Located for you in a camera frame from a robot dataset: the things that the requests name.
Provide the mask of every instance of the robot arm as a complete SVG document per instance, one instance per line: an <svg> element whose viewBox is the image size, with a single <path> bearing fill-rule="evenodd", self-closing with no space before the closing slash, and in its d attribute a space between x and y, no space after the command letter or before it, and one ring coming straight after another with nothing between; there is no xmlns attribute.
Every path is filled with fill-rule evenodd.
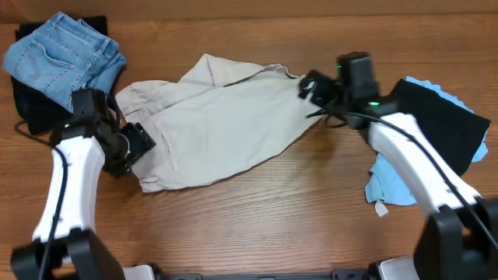
<svg viewBox="0 0 498 280"><path fill-rule="evenodd" d="M55 231L55 239L67 237L72 229L91 229L95 232L96 188L105 154L95 137L77 136L57 145L68 162L69 187L65 190L61 216ZM55 151L54 171L48 191L47 204L40 223L33 233L33 240L47 242L52 227L57 200L61 192L62 162Z"/></svg>
<svg viewBox="0 0 498 280"><path fill-rule="evenodd" d="M396 100L380 96L367 53L338 57L337 69L336 80L316 71L301 80L299 97L312 94L311 103L322 108L308 117L327 114L359 130L396 169L426 216L412 256L372 264L361 279L498 278L498 202L481 198L445 163L416 119L399 113Z"/></svg>
<svg viewBox="0 0 498 280"><path fill-rule="evenodd" d="M381 119L413 135L437 161L450 181L457 187L460 194L470 204L476 203L479 193L466 184L444 161L439 153L424 137L416 119L410 114L394 113ZM388 128L384 124L372 123L369 128L368 141L372 149L385 156L395 167L400 178L417 200L418 206L426 216L439 212L440 207L447 205L452 209L463 205L446 185L435 166L427 156L404 135Z"/></svg>

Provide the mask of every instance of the wood grain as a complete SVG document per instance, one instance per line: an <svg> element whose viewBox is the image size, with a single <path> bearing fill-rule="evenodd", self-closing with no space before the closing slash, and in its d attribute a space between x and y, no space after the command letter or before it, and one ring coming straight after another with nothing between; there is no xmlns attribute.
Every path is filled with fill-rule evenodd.
<svg viewBox="0 0 498 280"><path fill-rule="evenodd" d="M16 5L30 21L59 11L127 21L498 12L498 0L16 0Z"/></svg>
<svg viewBox="0 0 498 280"><path fill-rule="evenodd" d="M0 51L14 41L0 26ZM384 93L412 75L440 84L492 121L489 155L464 179L498 197L498 16L344 16L284 19L113 21L128 59L117 89L178 80L204 53L295 74L333 75L335 57L369 51ZM10 250L29 243L51 176L50 151L18 136L9 77L0 75L0 277ZM273 273L361 267L412 252L417 207L378 218L364 198L371 151L354 131L317 125L282 155L208 187L143 194L132 176L103 173L97 231L124 266L155 261L171 273Z"/></svg>
<svg viewBox="0 0 498 280"><path fill-rule="evenodd" d="M14 0L0 0L0 23L23 23L26 15Z"/></svg>

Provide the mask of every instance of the denim jeans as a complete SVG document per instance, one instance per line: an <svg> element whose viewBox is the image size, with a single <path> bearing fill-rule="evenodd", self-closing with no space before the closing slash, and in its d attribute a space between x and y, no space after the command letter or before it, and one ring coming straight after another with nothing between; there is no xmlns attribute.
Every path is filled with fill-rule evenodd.
<svg viewBox="0 0 498 280"><path fill-rule="evenodd" d="M72 112L71 92L85 87L107 95L123 66L119 45L83 20L62 12L10 46L3 69Z"/></svg>

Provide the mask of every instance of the folded clothes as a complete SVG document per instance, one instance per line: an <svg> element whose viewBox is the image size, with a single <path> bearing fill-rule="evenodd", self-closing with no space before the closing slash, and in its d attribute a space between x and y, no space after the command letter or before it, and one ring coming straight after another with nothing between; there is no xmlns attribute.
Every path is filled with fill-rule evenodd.
<svg viewBox="0 0 498 280"><path fill-rule="evenodd" d="M424 136L448 166L461 176L473 161L487 153L484 138L490 121L473 114L463 102L441 91L429 81L412 77L400 80L391 96L398 100L403 113L413 114ZM370 169L372 177L365 186L366 200L377 199L393 205L413 205L416 199L393 166L377 155Z"/></svg>
<svg viewBox="0 0 498 280"><path fill-rule="evenodd" d="M107 35L107 19L105 16L94 16L82 19L96 31ZM16 41L30 35L44 23L24 23L16 30ZM64 107L46 97L39 90L33 89L11 76L14 101L17 113L27 122L32 135L51 130L56 124L71 117Z"/></svg>
<svg viewBox="0 0 498 280"><path fill-rule="evenodd" d="M106 94L126 64L116 41L62 12L10 46L3 69L72 111L71 92L84 87Z"/></svg>
<svg viewBox="0 0 498 280"><path fill-rule="evenodd" d="M205 54L178 83L135 82L116 95L157 143L134 166L144 192L211 184L278 155L318 117L300 79Z"/></svg>

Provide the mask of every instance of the light blue cloth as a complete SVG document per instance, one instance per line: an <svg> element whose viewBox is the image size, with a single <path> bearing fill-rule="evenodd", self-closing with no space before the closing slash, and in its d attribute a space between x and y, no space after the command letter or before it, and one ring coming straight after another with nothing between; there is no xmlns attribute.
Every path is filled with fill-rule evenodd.
<svg viewBox="0 0 498 280"><path fill-rule="evenodd" d="M412 77L406 77L406 81L431 89L444 99L450 100L459 107L474 113L473 110L468 109L457 97L441 91L441 87L438 85L433 85L429 81L422 82ZM485 138L486 134L482 138L482 143L475 152L472 162L482 160L484 155L488 153L488 149L484 143ZM393 205L414 205L417 203L410 190L396 173L394 167L380 153L377 155L375 164L370 169L370 172L372 173L372 177L365 187L366 200L369 203L375 202L377 199Z"/></svg>

